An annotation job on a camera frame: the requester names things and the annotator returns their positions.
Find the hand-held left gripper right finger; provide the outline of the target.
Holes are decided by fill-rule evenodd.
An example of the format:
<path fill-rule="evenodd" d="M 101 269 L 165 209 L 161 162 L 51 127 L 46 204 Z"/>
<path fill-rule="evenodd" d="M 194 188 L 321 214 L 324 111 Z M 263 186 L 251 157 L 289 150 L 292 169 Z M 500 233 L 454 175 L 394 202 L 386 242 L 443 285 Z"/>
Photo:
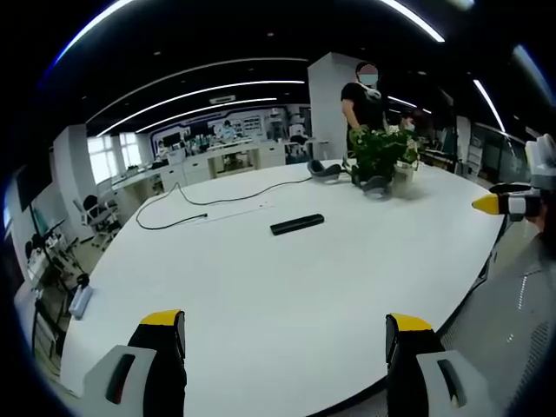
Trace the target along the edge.
<path fill-rule="evenodd" d="M 390 416 L 471 416 L 480 408 L 480 374 L 418 317 L 386 315 L 386 363 Z"/>

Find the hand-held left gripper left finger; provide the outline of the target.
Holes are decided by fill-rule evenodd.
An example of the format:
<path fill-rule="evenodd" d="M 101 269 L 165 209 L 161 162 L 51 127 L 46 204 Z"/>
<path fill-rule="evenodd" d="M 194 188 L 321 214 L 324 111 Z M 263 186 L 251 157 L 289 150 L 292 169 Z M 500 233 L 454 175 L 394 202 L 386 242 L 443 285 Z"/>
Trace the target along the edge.
<path fill-rule="evenodd" d="M 144 317 L 83 379 L 83 416 L 183 416 L 187 386 L 185 314 Z"/>

